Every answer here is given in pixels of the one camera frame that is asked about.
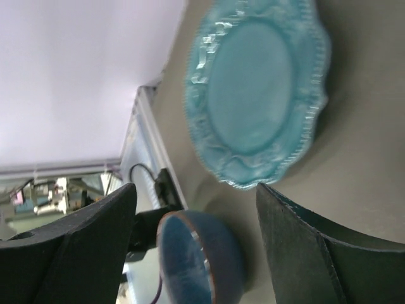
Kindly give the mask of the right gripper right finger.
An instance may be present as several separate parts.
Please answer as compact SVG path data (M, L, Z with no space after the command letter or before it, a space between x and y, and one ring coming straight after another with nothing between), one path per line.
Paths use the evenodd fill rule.
M277 303L404 303L404 244L344 227L266 184L256 206Z

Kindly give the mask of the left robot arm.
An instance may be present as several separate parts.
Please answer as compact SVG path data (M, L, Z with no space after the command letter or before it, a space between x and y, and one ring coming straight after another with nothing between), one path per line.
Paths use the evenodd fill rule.
M157 209L137 212L134 216L134 225L130 236L128 253L146 253L156 247L156 236L159 221L169 212L183 210L182 200L175 187L175 183L167 168L162 168L157 177L151 169L143 163L133 165L128 173L130 182L135 168L143 168L154 183L154 192L161 206Z

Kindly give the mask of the teal scalloped ceramic plate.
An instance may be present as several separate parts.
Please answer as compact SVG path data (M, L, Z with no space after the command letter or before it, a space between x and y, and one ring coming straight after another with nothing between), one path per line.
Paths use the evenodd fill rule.
M314 141L330 57L314 1L214 1L184 80L185 119L206 169L239 189L281 180Z

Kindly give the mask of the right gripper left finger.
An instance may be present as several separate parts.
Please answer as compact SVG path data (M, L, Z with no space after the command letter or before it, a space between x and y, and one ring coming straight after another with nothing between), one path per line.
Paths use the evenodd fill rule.
M1 241L1 303L115 303L136 206L136 187L125 184Z

